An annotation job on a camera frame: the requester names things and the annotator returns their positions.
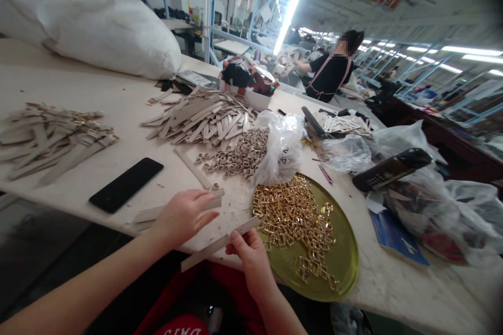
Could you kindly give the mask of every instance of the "pile of leather straps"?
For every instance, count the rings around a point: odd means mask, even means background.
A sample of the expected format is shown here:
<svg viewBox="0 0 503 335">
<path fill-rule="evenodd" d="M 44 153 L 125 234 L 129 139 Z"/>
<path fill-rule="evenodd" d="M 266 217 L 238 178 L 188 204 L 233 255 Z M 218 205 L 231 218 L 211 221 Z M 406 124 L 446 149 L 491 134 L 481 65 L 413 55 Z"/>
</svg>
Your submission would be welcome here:
<svg viewBox="0 0 503 335">
<path fill-rule="evenodd" d="M 112 127 L 96 119 L 101 112 L 79 113 L 56 110 L 45 104 L 27 103 L 26 109 L 10 114 L 0 132 L 0 144 L 8 148 L 0 162 L 14 164 L 8 178 L 15 180 L 53 168 L 40 180 L 50 184 L 93 154 L 119 141 Z"/>
</svg>

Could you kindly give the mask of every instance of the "ceiling light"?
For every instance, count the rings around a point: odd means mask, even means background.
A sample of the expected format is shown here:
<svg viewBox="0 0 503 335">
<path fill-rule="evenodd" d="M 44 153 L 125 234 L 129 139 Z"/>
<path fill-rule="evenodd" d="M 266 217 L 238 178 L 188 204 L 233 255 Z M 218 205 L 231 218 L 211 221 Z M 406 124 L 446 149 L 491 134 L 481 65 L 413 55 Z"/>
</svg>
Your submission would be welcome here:
<svg viewBox="0 0 503 335">
<path fill-rule="evenodd" d="M 276 45 L 274 46 L 273 55 L 277 55 L 281 46 L 283 45 L 283 41 L 285 40 L 285 36 L 287 35 L 288 28 L 292 23 L 293 15 L 295 14 L 295 10 L 297 9 L 297 5 L 299 0 L 290 0 L 290 4 L 288 4 L 287 12 L 285 14 L 285 18 L 283 20 L 283 25 L 281 25 L 281 30 L 279 31 L 278 40 L 276 41 Z"/>
<path fill-rule="evenodd" d="M 490 70 L 489 73 L 494 74 L 496 76 L 503 76 L 503 72 L 498 70 Z"/>
<path fill-rule="evenodd" d="M 503 64 L 503 59 L 501 59 L 501 58 L 493 58 L 493 57 L 480 56 L 480 55 L 464 55 L 463 59 L 483 61 L 483 62 L 487 62 L 487 63 Z"/>
<path fill-rule="evenodd" d="M 485 55 L 485 56 L 500 56 L 501 54 L 503 54 L 503 51 L 481 50 L 481 49 L 472 49 L 468 47 L 456 47 L 456 46 L 445 46 L 444 48 L 442 48 L 442 51 L 460 52 L 460 53 Z"/>
<path fill-rule="evenodd" d="M 438 50 L 428 50 L 426 48 L 422 48 L 422 47 L 407 47 L 407 50 L 409 51 L 417 51 L 417 52 L 426 52 L 428 51 L 428 53 L 437 53 Z"/>
<path fill-rule="evenodd" d="M 454 72 L 454 73 L 457 73 L 457 74 L 460 74 L 460 73 L 463 72 L 462 70 L 459 70 L 458 68 L 454 68 L 454 67 L 452 67 L 450 65 L 447 65 L 447 64 L 440 64 L 440 68 L 443 68 L 446 71 L 451 71 L 451 72 Z"/>
<path fill-rule="evenodd" d="M 436 61 L 427 57 L 422 57 L 421 60 L 424 60 L 426 63 L 436 63 Z"/>
</svg>

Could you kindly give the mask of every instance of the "black shirt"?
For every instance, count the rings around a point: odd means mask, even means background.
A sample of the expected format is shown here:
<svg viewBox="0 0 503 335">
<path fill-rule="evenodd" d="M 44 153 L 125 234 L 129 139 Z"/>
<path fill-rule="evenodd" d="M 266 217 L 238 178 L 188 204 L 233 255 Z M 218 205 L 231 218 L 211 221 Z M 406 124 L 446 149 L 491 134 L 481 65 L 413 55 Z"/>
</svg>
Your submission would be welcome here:
<svg viewBox="0 0 503 335">
<path fill-rule="evenodd" d="M 309 63 L 311 70 L 314 72 L 315 76 L 328 57 L 329 55 L 326 54 Z M 341 82 L 344 75 L 346 74 L 347 63 L 347 56 L 332 56 L 323 71 L 321 71 L 316 80 L 314 80 L 313 85 L 310 88 L 306 88 L 305 92 L 307 93 L 307 95 L 319 99 L 323 102 L 330 102 L 330 100 L 334 97 L 333 94 L 319 95 L 317 92 L 335 93 L 339 86 L 346 84 L 349 81 L 349 77 L 351 76 L 351 73 L 355 68 L 353 62 L 351 62 L 347 76 L 344 79 L 344 82 Z"/>
</svg>

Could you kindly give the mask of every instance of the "mobile phone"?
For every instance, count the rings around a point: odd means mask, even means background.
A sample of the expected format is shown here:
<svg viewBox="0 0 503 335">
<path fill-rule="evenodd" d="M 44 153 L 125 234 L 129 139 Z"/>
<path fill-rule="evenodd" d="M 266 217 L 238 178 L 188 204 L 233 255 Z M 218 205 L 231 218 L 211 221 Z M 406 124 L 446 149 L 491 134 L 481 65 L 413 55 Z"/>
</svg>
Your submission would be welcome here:
<svg viewBox="0 0 503 335">
<path fill-rule="evenodd" d="M 89 202 L 105 212 L 117 212 L 162 169 L 164 165 L 144 158 L 91 196 Z"/>
</svg>

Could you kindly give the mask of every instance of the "round tray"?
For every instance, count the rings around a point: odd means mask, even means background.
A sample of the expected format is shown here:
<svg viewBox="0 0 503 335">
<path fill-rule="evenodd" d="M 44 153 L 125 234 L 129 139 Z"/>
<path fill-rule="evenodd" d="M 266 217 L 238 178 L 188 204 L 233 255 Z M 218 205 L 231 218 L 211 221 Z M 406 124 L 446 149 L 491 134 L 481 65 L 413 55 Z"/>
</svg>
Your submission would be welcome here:
<svg viewBox="0 0 503 335">
<path fill-rule="evenodd" d="M 313 179 L 300 173 L 297 175 L 305 177 L 311 183 L 310 190 L 317 205 L 322 207 L 326 202 L 333 205 L 330 222 L 336 243 L 325 253 L 325 264 L 328 273 L 339 280 L 338 290 L 331 291 L 328 282 L 321 277 L 310 276 L 307 284 L 297 277 L 298 257 L 307 257 L 305 247 L 298 241 L 291 247 L 272 246 L 268 252 L 269 262 L 280 279 L 297 293 L 315 301 L 332 302 L 351 291 L 358 279 L 359 256 L 356 238 L 346 215 L 335 199 Z M 262 240 L 269 239 L 268 234 L 259 234 Z"/>
</svg>

